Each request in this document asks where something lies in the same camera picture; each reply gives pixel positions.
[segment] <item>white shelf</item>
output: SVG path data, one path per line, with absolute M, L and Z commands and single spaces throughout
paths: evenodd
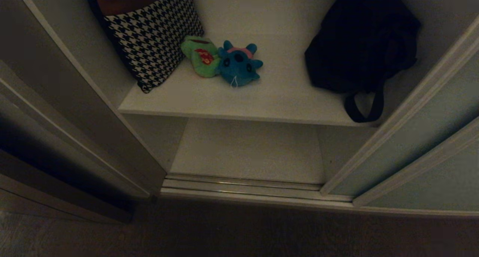
M 189 119 L 171 174 L 325 182 L 315 126 L 239 120 Z
M 265 64 L 261 78 L 232 88 L 222 77 L 201 78 L 185 59 L 160 87 L 149 94 L 136 85 L 118 108 L 122 113 L 213 119 L 244 119 L 343 126 L 354 123 L 344 111 L 343 96 L 311 86 L 304 51 L 310 39 L 280 35 L 209 36 L 217 46 L 258 45 L 256 59 Z

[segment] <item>houndstooth pillow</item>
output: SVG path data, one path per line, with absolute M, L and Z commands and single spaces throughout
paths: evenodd
M 186 35 L 204 34 L 193 0 L 158 0 L 104 20 L 144 93 L 161 85 L 184 58 L 180 44 Z

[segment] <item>stuffed animal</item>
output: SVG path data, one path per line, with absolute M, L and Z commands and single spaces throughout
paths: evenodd
M 255 44 L 249 44 L 244 49 L 233 47 L 233 44 L 226 40 L 223 48 L 219 48 L 221 62 L 217 68 L 217 73 L 228 81 L 232 87 L 240 87 L 257 80 L 260 76 L 256 69 L 263 66 L 263 62 L 253 59 L 258 48 Z
M 195 72 L 202 77 L 215 76 L 220 62 L 217 47 L 208 38 L 186 36 L 181 51 L 191 60 Z

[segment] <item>lower compartment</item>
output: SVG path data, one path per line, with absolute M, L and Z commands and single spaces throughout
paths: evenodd
M 169 174 L 324 184 L 317 127 L 188 120 Z

